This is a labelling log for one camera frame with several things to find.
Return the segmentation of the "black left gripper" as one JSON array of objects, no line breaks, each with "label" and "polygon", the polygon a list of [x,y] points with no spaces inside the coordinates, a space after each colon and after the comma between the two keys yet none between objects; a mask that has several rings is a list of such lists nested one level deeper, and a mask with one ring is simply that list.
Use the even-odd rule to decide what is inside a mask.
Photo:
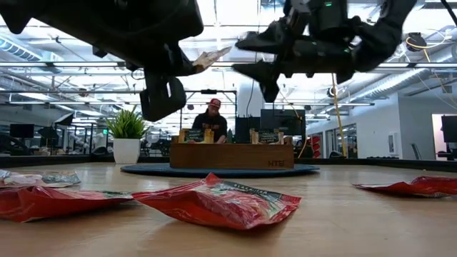
[{"label": "black left gripper", "polygon": [[117,17],[98,32],[92,52],[113,54],[130,71],[144,70],[146,88],[140,93],[142,116],[158,121],[186,105],[180,76],[203,71],[181,50],[179,42],[204,29],[197,1],[115,1]]}]

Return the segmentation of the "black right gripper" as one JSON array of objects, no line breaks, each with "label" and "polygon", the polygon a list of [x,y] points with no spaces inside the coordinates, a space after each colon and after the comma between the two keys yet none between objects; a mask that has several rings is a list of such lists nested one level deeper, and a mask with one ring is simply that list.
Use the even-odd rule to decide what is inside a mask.
[{"label": "black right gripper", "polygon": [[353,77],[351,41],[355,32],[345,6],[291,6],[284,12],[286,20],[271,22],[260,34],[249,32],[235,44],[244,51],[286,51],[280,61],[232,65],[234,71],[258,82],[266,103],[276,100],[281,73],[287,78],[293,74],[309,78],[335,74],[338,84]]}]

